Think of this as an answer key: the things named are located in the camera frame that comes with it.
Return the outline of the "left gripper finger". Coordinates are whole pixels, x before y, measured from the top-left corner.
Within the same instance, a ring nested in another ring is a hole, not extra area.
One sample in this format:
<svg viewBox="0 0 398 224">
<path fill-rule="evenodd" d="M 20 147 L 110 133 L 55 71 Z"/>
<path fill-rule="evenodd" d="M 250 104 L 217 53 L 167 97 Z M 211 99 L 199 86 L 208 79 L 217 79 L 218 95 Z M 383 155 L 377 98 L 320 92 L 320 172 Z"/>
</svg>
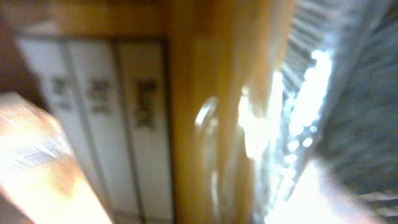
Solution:
<svg viewBox="0 0 398 224">
<path fill-rule="evenodd" d="M 34 223 L 111 223 L 60 123 L 1 94 L 1 194 Z"/>
</svg>

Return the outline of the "orange spaghetti package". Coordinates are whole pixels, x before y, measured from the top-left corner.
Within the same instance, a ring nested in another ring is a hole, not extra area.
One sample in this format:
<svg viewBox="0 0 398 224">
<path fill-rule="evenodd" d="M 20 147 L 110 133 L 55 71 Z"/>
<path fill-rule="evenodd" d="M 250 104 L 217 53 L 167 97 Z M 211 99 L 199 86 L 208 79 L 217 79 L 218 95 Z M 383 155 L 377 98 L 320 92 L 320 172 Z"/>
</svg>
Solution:
<svg viewBox="0 0 398 224">
<path fill-rule="evenodd" d="M 295 1 L 4 1 L 47 108 L 119 223 L 264 223 Z"/>
</svg>

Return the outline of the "grey plastic basket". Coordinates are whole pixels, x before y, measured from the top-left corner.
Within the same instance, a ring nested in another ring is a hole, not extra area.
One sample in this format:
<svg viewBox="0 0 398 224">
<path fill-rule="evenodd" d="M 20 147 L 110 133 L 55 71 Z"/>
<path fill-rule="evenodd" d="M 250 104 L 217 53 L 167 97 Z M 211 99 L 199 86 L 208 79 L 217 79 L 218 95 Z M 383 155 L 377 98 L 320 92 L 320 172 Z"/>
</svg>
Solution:
<svg viewBox="0 0 398 224">
<path fill-rule="evenodd" d="M 397 222 L 397 2 L 297 1 L 281 68 L 282 165 L 311 154 L 371 215 Z"/>
</svg>

